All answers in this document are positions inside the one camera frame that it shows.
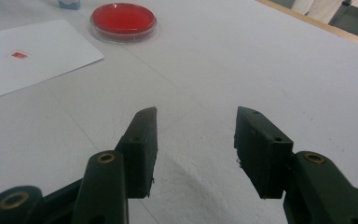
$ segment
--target petri dish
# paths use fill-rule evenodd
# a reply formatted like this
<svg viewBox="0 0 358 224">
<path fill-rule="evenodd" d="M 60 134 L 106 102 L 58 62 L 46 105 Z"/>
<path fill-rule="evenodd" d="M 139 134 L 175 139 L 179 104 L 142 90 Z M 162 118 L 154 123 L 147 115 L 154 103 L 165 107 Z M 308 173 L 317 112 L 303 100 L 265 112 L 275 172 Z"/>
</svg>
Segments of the petri dish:
<svg viewBox="0 0 358 224">
<path fill-rule="evenodd" d="M 96 8 L 90 18 L 97 38 L 114 42 L 137 42 L 151 36 L 156 17 L 147 8 L 113 3 Z"/>
</svg>

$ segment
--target table surface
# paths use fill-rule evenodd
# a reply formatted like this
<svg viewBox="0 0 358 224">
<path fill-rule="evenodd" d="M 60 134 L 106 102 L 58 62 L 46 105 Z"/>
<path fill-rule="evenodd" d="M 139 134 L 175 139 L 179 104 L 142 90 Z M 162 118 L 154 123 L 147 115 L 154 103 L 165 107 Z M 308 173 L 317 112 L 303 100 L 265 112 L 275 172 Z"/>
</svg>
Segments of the table surface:
<svg viewBox="0 0 358 224">
<path fill-rule="evenodd" d="M 89 32 L 93 9 L 54 0 L 0 0 L 0 30 L 65 19 L 104 59 L 0 97 L 0 192 L 44 195 L 113 149 L 134 114 L 158 108 L 151 197 L 130 200 L 131 223 L 286 223 L 282 200 L 260 200 L 236 163 L 239 105 L 330 158 L 358 188 L 358 44 L 251 0 L 133 0 L 156 33 L 111 44 Z"/>
</svg>

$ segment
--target small red square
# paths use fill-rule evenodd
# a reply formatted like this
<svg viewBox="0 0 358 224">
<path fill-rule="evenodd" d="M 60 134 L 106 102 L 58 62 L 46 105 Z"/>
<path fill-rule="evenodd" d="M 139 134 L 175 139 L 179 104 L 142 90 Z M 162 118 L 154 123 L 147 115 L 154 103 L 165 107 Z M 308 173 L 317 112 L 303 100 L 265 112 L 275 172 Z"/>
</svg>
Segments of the small red square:
<svg viewBox="0 0 358 224">
<path fill-rule="evenodd" d="M 15 58 L 19 58 L 19 59 L 24 59 L 24 58 L 28 57 L 27 55 L 20 53 L 18 51 L 14 52 L 11 56 L 13 56 Z"/>
</svg>

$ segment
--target paper sheet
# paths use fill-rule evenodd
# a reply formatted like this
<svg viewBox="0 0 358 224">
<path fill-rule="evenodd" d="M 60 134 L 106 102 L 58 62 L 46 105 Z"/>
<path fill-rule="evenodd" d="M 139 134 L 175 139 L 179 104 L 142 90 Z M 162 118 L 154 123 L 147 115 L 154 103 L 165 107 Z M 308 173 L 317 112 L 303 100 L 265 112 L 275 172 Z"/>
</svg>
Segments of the paper sheet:
<svg viewBox="0 0 358 224">
<path fill-rule="evenodd" d="M 0 96 L 103 58 L 67 21 L 0 31 Z"/>
</svg>

